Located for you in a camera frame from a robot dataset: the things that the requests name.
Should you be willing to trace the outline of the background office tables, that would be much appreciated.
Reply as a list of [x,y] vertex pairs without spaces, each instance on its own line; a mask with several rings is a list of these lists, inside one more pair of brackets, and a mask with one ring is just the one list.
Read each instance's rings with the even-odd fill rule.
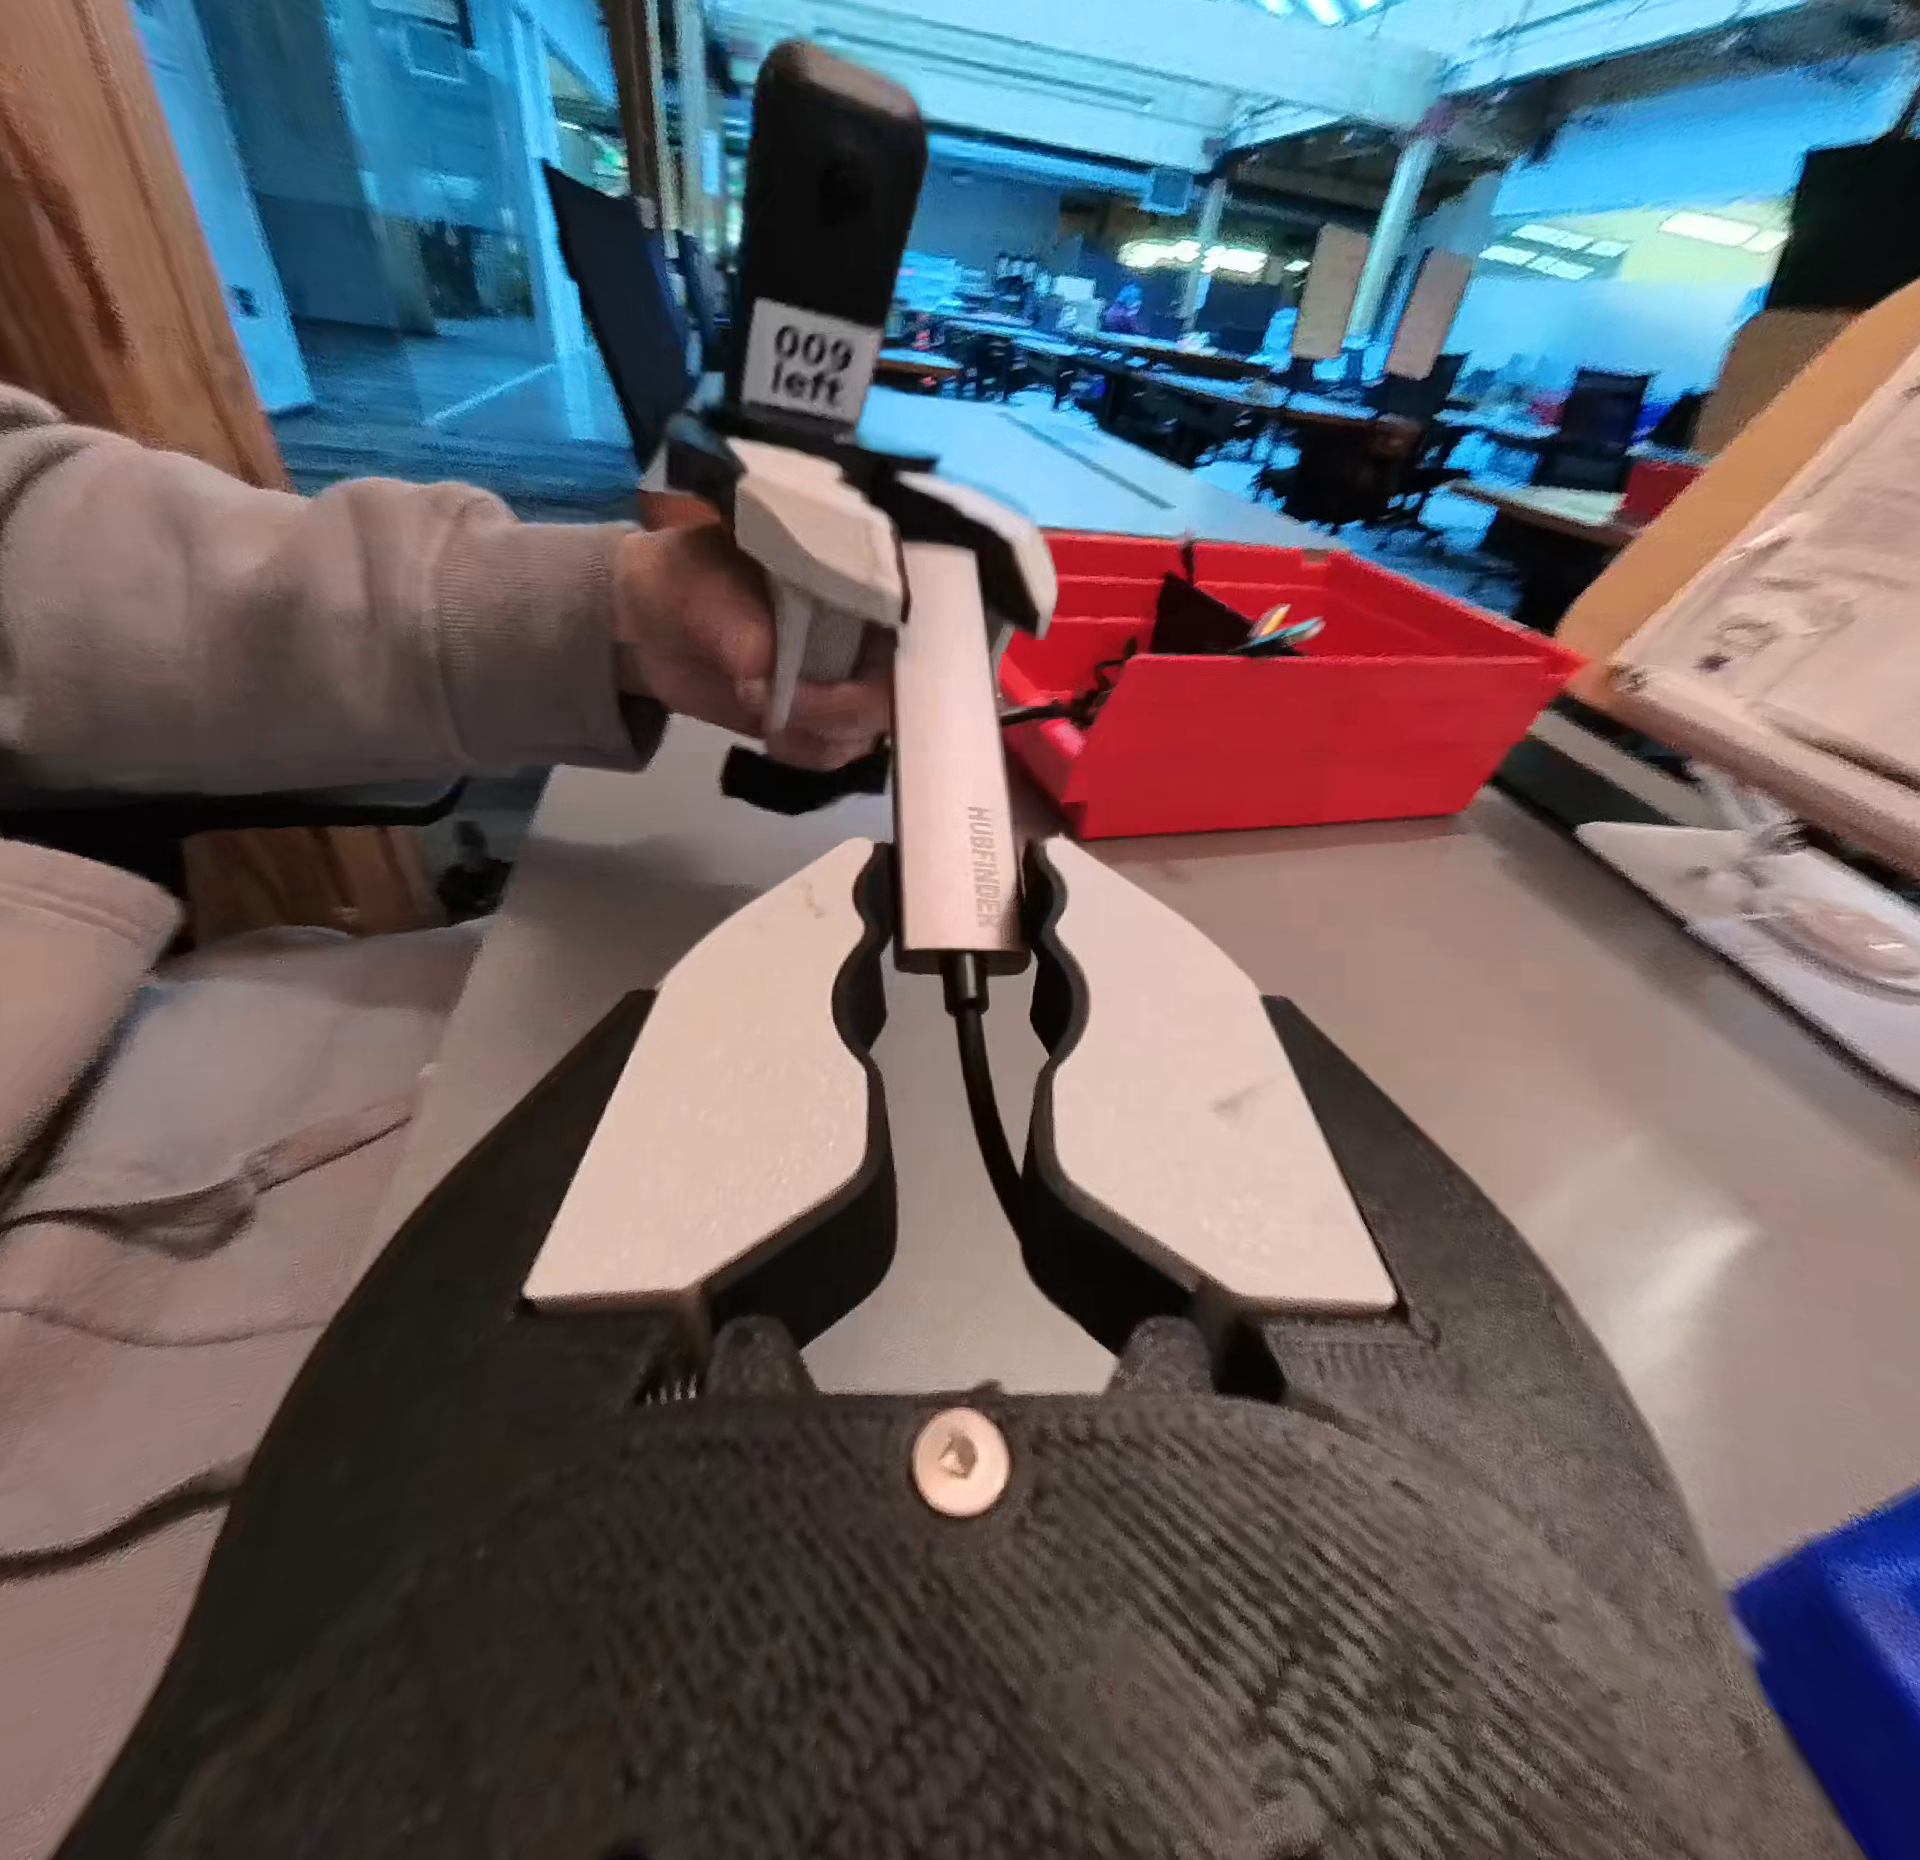
[[[1323,381],[1314,358],[1272,365],[1237,354],[1182,354],[1140,333],[1047,335],[1009,321],[952,314],[936,316],[932,330],[932,341],[881,352],[882,384],[1003,403],[1022,384],[1041,384],[1055,408],[1078,400],[1101,429],[1188,471],[1232,454],[1261,458],[1257,494],[1324,528],[1434,536],[1427,505],[1466,483],[1455,465],[1459,446],[1481,438],[1496,454],[1526,456],[1533,473],[1567,400],[1548,418],[1518,403],[1493,405],[1469,389],[1465,354],[1420,354],[1404,343],[1386,352],[1389,365],[1376,377],[1353,354],[1338,381]],[[1640,416],[1623,490],[1637,459],[1647,456],[1692,468],[1690,449],[1661,441]]]

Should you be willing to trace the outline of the grey desk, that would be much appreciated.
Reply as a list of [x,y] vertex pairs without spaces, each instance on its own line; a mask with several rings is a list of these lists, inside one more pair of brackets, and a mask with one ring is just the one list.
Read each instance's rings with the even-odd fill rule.
[[[848,835],[726,801],[727,738],[555,774],[385,1221],[630,988]],[[1915,1104],[1501,792],[1462,816],[1094,853],[1296,1001],[1518,1224],[1596,1333],[1726,1581],[1918,1474]]]

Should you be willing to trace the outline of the cardboard panel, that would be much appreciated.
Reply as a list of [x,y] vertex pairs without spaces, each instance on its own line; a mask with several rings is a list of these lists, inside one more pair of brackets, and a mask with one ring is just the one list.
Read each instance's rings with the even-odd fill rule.
[[1700,418],[1708,465],[1572,601],[1554,639],[1587,665],[1569,695],[1614,702],[1609,665],[1640,628],[1806,473],[1915,356],[1918,285],[1864,312],[1758,312]]

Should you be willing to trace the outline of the black pouch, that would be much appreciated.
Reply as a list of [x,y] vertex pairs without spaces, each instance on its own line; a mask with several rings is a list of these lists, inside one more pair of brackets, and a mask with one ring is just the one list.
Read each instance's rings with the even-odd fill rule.
[[1159,581],[1146,653],[1165,658],[1232,656],[1254,639],[1254,622],[1197,581],[1197,543],[1184,540]]

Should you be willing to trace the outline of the black high chair back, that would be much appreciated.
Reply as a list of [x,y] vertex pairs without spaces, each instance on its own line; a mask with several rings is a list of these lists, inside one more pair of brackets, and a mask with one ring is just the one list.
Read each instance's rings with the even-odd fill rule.
[[639,473],[669,421],[702,394],[706,341],[666,239],[636,201],[542,163],[542,183],[589,333],[600,352]]

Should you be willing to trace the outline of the grey usb hub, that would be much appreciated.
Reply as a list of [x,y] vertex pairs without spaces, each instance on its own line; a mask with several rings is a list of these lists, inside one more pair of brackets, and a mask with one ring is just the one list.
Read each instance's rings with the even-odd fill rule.
[[1019,849],[977,562],[902,543],[906,615],[894,663],[898,966],[957,954],[989,978],[1026,968]]

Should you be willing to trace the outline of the blue plastic bin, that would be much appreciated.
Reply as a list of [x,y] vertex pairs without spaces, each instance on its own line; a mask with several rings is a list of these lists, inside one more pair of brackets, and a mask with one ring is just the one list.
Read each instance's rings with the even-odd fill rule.
[[1869,1857],[1918,1852],[1918,1491],[1746,1577],[1767,1700]]

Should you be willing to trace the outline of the person's left hand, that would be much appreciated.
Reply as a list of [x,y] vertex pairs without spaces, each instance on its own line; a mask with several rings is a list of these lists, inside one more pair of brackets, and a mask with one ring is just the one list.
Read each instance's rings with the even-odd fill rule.
[[827,772],[891,729],[894,650],[869,640],[838,682],[803,682],[784,724],[768,713],[776,630],[761,567],[696,497],[642,493],[642,523],[612,556],[617,686],[670,713],[758,741],[784,763]]

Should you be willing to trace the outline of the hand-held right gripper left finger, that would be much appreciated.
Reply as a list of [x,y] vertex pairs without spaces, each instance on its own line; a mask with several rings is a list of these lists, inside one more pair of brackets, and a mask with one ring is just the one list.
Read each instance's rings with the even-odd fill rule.
[[650,998],[523,1284],[542,1316],[737,1318],[819,1340],[898,1246],[873,1044],[894,853],[854,837],[735,910]]

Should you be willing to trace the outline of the printed instruction sheet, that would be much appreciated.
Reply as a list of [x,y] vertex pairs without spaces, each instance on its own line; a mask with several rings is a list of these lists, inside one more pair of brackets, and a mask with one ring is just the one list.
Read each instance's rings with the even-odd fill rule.
[[1620,719],[1918,872],[1918,354],[1609,660]]

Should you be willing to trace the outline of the red plastic bin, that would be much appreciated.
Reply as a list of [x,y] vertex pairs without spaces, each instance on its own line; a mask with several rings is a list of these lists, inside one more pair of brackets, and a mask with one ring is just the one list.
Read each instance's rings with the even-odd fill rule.
[[1146,653],[1189,540],[1047,528],[1057,604],[1000,660],[1010,760],[1082,839],[1454,816],[1583,658],[1331,546],[1192,540],[1241,654]]

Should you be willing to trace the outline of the black office chair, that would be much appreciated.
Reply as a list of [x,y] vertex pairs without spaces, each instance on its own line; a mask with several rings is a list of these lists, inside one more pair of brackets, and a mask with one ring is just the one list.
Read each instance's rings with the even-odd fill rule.
[[1581,365],[1529,483],[1596,494],[1623,490],[1647,386],[1647,374]]

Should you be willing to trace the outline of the wooden post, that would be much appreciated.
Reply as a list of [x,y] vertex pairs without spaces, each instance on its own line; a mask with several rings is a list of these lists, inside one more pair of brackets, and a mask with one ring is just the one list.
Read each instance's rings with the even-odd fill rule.
[[[128,0],[3,0],[3,367],[90,429],[289,483]],[[207,942],[439,923],[414,828],[241,827],[156,846]]]

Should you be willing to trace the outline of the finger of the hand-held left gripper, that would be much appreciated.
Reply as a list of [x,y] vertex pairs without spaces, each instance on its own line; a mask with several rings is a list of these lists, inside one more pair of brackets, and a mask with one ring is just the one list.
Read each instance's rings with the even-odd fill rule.
[[933,471],[901,471],[898,535],[902,543],[969,553],[987,613],[1035,639],[1048,633],[1057,604],[1053,551],[1013,504]]
[[776,633],[827,615],[898,630],[906,616],[898,530],[842,468],[750,438],[733,439],[733,458],[733,536],[766,576]]

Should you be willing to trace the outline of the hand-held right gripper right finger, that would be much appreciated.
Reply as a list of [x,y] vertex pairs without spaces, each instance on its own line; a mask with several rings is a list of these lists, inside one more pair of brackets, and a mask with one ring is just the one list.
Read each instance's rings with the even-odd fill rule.
[[1022,1165],[1022,1261],[1120,1354],[1182,1318],[1207,1354],[1270,1319],[1401,1303],[1258,985],[1089,849],[1026,846],[1031,1024],[1043,1046]]

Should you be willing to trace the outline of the person's grey hoodie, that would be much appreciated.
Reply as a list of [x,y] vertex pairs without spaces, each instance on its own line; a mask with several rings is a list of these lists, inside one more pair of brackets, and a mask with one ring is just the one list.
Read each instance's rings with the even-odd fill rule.
[[356,1275],[475,923],[171,954],[143,878],[3,846],[3,1852],[49,1856]]

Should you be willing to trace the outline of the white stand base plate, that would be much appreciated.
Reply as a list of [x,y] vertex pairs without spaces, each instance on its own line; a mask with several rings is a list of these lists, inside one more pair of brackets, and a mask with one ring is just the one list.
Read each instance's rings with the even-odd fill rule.
[[1593,821],[1575,839],[1886,1085],[1918,1095],[1918,910],[1767,828]]

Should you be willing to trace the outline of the black monitor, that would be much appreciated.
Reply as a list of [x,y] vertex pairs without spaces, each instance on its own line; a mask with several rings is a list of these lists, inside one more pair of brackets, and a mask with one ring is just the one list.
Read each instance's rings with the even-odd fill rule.
[[1918,139],[1809,147],[1766,312],[1858,314],[1918,279]]

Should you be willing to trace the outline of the person's left forearm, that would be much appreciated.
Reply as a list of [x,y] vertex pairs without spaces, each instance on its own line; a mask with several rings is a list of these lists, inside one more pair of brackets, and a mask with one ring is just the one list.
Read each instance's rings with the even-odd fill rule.
[[635,772],[612,526],[456,482],[317,497],[3,394],[5,801]]

